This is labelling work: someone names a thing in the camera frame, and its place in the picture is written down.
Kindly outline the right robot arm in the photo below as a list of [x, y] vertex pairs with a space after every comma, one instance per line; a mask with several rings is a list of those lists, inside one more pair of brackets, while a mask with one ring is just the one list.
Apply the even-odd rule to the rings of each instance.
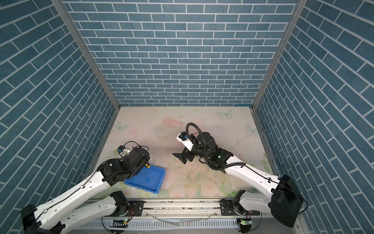
[[208, 132], [198, 136], [181, 132], [176, 139], [184, 145], [184, 149], [173, 156], [182, 163], [199, 157], [210, 169], [234, 176], [261, 193], [256, 199], [250, 192], [240, 190], [232, 201], [238, 214], [244, 215], [249, 211], [271, 213], [279, 223], [292, 228], [299, 214], [304, 212], [302, 205], [306, 200], [290, 176], [271, 175], [246, 164], [233, 153], [218, 147]]

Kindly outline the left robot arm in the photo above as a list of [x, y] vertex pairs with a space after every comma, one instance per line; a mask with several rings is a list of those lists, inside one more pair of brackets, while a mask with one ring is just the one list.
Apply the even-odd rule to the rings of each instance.
[[149, 148], [125, 149], [119, 158], [109, 159], [79, 184], [39, 206], [27, 205], [20, 214], [26, 234], [67, 234], [75, 228], [104, 216], [130, 216], [130, 204], [122, 191], [82, 206], [94, 195], [138, 175], [149, 167]]

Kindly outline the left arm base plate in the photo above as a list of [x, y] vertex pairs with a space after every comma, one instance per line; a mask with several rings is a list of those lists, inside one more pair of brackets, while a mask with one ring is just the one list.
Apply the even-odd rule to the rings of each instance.
[[126, 217], [140, 217], [143, 213], [145, 202], [142, 200], [131, 200], [127, 204], [116, 206], [113, 213], [107, 216], [126, 216]]

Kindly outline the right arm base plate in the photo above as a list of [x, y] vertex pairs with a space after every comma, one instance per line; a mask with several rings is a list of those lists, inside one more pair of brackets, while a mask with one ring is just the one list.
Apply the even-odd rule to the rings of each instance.
[[219, 201], [220, 211], [222, 216], [250, 216], [250, 215], [260, 215], [259, 211], [247, 211], [240, 206], [238, 202], [234, 203], [231, 199], [222, 199]]

